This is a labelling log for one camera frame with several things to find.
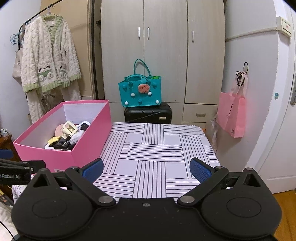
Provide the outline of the pink cardboard storage box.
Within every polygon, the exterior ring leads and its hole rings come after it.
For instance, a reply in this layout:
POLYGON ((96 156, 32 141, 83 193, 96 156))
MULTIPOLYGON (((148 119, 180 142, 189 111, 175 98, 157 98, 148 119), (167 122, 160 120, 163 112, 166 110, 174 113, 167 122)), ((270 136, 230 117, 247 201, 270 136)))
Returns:
POLYGON ((14 141, 14 146, 22 161, 43 160, 52 172, 82 167, 100 156, 111 127, 108 100, 64 101, 32 124, 14 141), (73 150, 45 149, 56 127, 66 121, 88 121, 90 126, 73 150))

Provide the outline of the pink shopping bag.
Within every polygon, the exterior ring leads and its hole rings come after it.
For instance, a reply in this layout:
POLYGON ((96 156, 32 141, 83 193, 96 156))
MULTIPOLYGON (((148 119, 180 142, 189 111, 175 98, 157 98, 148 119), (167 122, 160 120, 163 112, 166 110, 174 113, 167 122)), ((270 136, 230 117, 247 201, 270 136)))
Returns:
POLYGON ((243 71, 239 75, 241 82, 229 92, 221 92, 217 111, 218 125, 233 138, 242 138, 246 126, 246 91, 248 76, 243 71))

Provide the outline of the cream hair claw clip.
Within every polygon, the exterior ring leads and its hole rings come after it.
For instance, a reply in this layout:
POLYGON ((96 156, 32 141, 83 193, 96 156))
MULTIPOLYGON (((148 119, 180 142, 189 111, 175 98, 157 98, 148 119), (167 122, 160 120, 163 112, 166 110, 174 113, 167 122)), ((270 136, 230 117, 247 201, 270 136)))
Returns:
POLYGON ((77 133, 78 128, 71 121, 67 121, 62 125, 61 132, 62 137, 67 139, 67 137, 72 137, 75 133, 77 133))

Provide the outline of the white green knit cardigan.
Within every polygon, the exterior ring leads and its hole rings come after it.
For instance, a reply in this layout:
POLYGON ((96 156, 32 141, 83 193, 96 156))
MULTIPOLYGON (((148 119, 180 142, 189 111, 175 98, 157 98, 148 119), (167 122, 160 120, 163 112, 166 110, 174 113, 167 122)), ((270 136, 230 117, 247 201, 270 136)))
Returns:
POLYGON ((65 101, 81 100, 81 70, 68 23, 62 16, 43 15, 27 25, 22 55, 21 83, 31 121, 45 114, 42 98, 60 90, 65 101))

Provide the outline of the teal felt handbag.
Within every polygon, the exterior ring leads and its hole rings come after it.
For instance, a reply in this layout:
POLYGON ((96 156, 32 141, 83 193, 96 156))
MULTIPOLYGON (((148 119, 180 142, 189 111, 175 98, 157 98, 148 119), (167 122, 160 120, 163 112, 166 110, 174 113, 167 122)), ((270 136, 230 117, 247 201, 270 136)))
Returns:
POLYGON ((162 77, 152 76, 148 66, 142 59, 136 59, 133 74, 118 84, 121 104, 124 108, 154 106, 162 103, 162 77), (147 70, 148 76, 137 74, 136 66, 140 61, 147 70))

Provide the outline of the pink rounded square case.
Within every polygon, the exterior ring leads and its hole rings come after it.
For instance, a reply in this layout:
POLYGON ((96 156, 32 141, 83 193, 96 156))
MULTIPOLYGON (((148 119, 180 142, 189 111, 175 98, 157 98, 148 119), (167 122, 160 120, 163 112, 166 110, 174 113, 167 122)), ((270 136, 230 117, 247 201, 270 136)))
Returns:
POLYGON ((67 135, 63 132, 63 124, 58 125, 55 129, 55 137, 64 137, 66 138, 67 135))

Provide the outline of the striped white tablecloth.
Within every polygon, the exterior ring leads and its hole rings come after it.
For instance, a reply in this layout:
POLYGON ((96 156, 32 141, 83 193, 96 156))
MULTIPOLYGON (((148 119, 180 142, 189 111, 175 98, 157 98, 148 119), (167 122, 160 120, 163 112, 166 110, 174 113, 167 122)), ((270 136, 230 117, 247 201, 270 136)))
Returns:
POLYGON ((192 158, 219 165, 200 127, 157 123, 112 123, 99 158, 93 184, 115 199, 178 198, 199 184, 192 158))

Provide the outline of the black rectangular device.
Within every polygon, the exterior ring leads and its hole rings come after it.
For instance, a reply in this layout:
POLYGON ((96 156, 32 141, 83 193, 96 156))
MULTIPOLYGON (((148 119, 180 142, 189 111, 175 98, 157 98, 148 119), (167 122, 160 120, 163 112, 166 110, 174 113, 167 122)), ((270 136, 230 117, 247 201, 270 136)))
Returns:
POLYGON ((61 138, 53 145, 55 150, 71 151, 75 147, 75 144, 71 144, 69 140, 61 138))

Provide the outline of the beige wardrobe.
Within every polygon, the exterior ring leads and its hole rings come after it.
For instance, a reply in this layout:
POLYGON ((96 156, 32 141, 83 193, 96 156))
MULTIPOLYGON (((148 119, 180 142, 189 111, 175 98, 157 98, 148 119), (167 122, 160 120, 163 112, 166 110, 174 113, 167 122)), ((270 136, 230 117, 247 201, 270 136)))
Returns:
POLYGON ((133 72, 162 77, 172 123, 205 128, 215 116, 225 55, 224 1, 42 1, 69 24, 83 99, 108 99, 124 121, 118 84, 133 72))

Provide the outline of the black suitcase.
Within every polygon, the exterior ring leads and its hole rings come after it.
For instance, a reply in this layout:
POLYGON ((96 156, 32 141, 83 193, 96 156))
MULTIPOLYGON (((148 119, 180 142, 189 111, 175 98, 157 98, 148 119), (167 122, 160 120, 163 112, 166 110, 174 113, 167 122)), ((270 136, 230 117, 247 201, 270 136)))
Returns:
POLYGON ((166 103, 154 106, 140 106, 125 109, 126 123, 161 123, 171 124, 172 110, 166 103))

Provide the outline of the white black device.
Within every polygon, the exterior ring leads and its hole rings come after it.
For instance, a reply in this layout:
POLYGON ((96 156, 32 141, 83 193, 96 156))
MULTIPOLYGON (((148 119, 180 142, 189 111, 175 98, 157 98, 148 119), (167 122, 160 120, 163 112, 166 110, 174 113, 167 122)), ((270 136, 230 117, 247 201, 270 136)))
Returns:
POLYGON ((90 122, 83 121, 80 124, 78 124, 76 127, 79 131, 83 130, 85 132, 89 128, 90 125, 91 125, 90 122))
POLYGON ((68 150, 70 150, 70 143, 68 143, 66 146, 63 146, 63 147, 57 147, 57 142, 53 142, 51 144, 46 144, 44 146, 44 149, 46 149, 46 150, 68 151, 68 150))

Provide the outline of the yellow starfish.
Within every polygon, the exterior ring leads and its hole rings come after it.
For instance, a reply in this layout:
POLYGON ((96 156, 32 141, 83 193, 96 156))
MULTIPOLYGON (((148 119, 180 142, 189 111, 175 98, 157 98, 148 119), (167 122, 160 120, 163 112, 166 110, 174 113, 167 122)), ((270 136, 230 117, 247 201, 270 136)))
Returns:
POLYGON ((49 140, 48 140, 48 144, 51 145, 57 141, 59 141, 61 138, 61 136, 57 136, 57 137, 51 137, 49 140))

